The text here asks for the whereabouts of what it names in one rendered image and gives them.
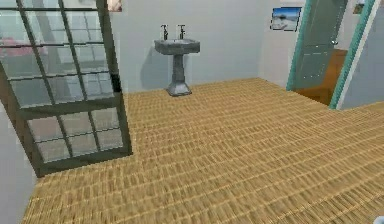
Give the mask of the grey-green room door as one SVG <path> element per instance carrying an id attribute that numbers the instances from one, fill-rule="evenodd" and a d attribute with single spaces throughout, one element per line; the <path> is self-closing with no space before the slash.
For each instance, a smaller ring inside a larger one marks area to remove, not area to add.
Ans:
<path id="1" fill-rule="evenodd" d="M 312 0 L 296 65 L 295 89 L 323 82 L 348 0 Z"/>

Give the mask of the grey pedestal sink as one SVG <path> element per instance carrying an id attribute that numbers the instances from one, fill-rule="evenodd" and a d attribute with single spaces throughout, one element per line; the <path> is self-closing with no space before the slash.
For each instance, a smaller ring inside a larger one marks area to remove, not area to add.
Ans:
<path id="1" fill-rule="evenodd" d="M 192 39 L 155 40 L 155 50 L 173 57 L 172 81 L 166 91 L 170 96 L 189 95 L 191 90 L 185 81 L 183 57 L 186 54 L 199 53 L 200 42 Z"/>

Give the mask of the pink framed wall picture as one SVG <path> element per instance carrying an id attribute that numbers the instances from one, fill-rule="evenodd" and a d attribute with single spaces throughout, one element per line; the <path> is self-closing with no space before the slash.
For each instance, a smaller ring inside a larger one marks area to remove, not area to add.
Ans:
<path id="1" fill-rule="evenodd" d="M 107 6 L 109 12 L 121 12 L 122 4 L 121 0 L 107 0 Z"/>

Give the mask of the blue framed wall picture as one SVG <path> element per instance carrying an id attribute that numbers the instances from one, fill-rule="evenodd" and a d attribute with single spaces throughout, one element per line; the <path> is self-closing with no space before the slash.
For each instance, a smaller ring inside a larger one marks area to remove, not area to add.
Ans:
<path id="1" fill-rule="evenodd" d="M 279 7 L 272 10 L 272 30 L 296 32 L 300 18 L 300 7 Z"/>

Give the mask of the dark framed glass shower enclosure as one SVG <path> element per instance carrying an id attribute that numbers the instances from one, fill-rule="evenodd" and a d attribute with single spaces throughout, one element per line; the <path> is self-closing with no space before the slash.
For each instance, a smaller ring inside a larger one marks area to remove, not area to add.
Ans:
<path id="1" fill-rule="evenodd" d="M 39 177 L 129 156 L 108 0 L 0 0 L 0 102 Z"/>

